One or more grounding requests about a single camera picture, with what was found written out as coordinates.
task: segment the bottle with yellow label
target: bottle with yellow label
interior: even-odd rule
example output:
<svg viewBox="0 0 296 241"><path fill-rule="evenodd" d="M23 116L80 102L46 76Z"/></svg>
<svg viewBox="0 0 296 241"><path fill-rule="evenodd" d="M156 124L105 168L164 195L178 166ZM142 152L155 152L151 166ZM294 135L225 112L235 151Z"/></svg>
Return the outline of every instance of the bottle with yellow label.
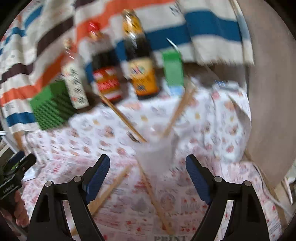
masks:
<svg viewBox="0 0 296 241"><path fill-rule="evenodd" d="M150 45L135 12L124 9L122 16L124 46L130 67L130 77L138 99L148 99L159 92L153 62L150 58Z"/></svg>

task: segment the yellow label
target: yellow label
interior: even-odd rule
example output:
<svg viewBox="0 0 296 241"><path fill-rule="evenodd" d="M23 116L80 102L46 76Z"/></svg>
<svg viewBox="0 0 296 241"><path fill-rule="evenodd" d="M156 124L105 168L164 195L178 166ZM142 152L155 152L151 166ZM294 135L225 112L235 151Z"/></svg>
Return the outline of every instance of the yellow label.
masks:
<svg viewBox="0 0 296 241"><path fill-rule="evenodd" d="M137 95L151 95L159 91L150 58L131 60L129 66L133 87Z"/></svg>
<svg viewBox="0 0 296 241"><path fill-rule="evenodd" d="M126 16L123 20L123 31L125 35L128 35L129 33L143 33L141 23L136 16Z"/></svg>

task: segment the metal screw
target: metal screw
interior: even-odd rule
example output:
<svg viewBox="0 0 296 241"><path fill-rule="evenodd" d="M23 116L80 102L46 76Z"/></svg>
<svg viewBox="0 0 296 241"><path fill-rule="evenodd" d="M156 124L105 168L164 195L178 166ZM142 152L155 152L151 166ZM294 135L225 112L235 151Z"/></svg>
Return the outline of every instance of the metal screw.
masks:
<svg viewBox="0 0 296 241"><path fill-rule="evenodd" d="M218 183L220 183L220 182L222 182L222 177L218 177L218 176L216 176L216 177L214 177L214 180L216 181L216 182L218 182Z"/></svg>
<svg viewBox="0 0 296 241"><path fill-rule="evenodd" d="M81 181L81 176L76 176L76 177L74 177L74 182L80 182Z"/></svg>
<svg viewBox="0 0 296 241"><path fill-rule="evenodd" d="M50 187L52 185L52 181L47 181L46 183L45 183L45 186L46 187Z"/></svg>
<svg viewBox="0 0 296 241"><path fill-rule="evenodd" d="M252 183L250 181L244 181L244 184L247 186L247 187L250 187L252 185Z"/></svg>

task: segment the bottle label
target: bottle label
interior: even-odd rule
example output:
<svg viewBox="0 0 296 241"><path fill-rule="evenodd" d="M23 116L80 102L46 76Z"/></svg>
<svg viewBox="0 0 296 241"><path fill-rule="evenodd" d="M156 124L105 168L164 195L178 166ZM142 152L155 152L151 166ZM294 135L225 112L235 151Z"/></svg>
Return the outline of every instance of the bottle label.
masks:
<svg viewBox="0 0 296 241"><path fill-rule="evenodd" d="M93 72L98 90L109 100L121 97L120 85L113 67L102 68Z"/></svg>
<svg viewBox="0 0 296 241"><path fill-rule="evenodd" d="M154 74L153 63L150 58L131 60L129 66L132 83L137 95L151 95L159 91Z"/></svg>
<svg viewBox="0 0 296 241"><path fill-rule="evenodd" d="M89 106L85 91L82 86L82 78L85 77L84 70L76 62L71 61L62 67L62 74L68 89L72 105L76 109Z"/></svg>
<svg viewBox="0 0 296 241"><path fill-rule="evenodd" d="M123 31L125 35L133 33L135 35L143 34L140 20L136 16L126 16L123 19Z"/></svg>

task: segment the orange stripe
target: orange stripe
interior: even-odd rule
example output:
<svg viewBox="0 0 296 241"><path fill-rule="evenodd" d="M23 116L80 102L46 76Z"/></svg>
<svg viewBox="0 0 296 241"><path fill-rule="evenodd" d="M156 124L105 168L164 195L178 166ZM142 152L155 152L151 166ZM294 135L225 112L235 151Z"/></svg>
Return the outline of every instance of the orange stripe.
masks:
<svg viewBox="0 0 296 241"><path fill-rule="evenodd" d="M136 9L139 7L144 7L147 5L152 4L165 4L168 2L173 2L173 0L113 0L106 4L106 8L103 14L99 16L95 16L93 18L90 18L82 23L80 23L76 27L77 31L77 39L76 43L79 43L80 40L86 36L88 36L88 24L90 21L99 22L101 25L101 28L104 28L108 25L109 18L116 14L121 14L122 10L127 9Z"/></svg>
<svg viewBox="0 0 296 241"><path fill-rule="evenodd" d="M64 53L62 53L43 73L43 75L36 81L35 85L26 85L20 88L13 88L3 94L0 99L1 106L11 100L33 98L37 95L43 87L47 86L52 78L54 78L61 70L61 61Z"/></svg>

